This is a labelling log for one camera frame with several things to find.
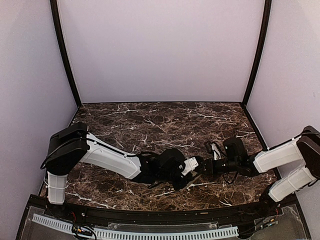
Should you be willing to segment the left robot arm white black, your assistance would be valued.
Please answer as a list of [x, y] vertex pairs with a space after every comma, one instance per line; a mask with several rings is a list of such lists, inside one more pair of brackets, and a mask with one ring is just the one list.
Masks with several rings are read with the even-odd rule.
[[40, 166], [47, 172], [50, 208], [60, 218], [67, 218], [71, 213], [65, 203], [65, 189], [67, 176], [78, 163], [104, 168], [135, 183], [154, 186], [168, 182], [175, 190], [185, 188], [199, 166], [195, 157], [187, 159], [176, 148], [161, 154], [125, 152], [98, 139], [85, 123], [77, 122], [50, 137], [47, 156]]

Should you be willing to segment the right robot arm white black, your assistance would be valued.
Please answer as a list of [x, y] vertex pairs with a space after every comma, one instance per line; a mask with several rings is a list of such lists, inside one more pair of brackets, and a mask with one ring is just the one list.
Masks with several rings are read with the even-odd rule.
[[222, 144], [225, 152], [221, 152], [214, 142], [206, 142], [206, 149], [213, 157], [205, 160], [203, 174], [214, 176], [236, 172], [255, 177], [282, 165], [301, 162], [266, 189], [261, 201], [255, 205], [255, 213], [260, 217], [273, 211], [275, 203], [320, 180], [320, 133], [310, 125], [290, 140], [252, 155], [248, 155], [240, 138], [228, 138]]

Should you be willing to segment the grey remote control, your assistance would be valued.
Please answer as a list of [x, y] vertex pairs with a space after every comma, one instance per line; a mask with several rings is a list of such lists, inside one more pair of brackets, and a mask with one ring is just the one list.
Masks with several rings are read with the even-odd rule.
[[191, 187], [194, 187], [195, 186], [195, 182], [200, 178], [202, 176], [202, 174], [199, 174], [199, 175], [197, 175], [192, 181], [190, 181], [182, 190], [184, 191], [184, 190], [187, 190], [187, 189], [189, 189], [189, 188], [191, 188]]

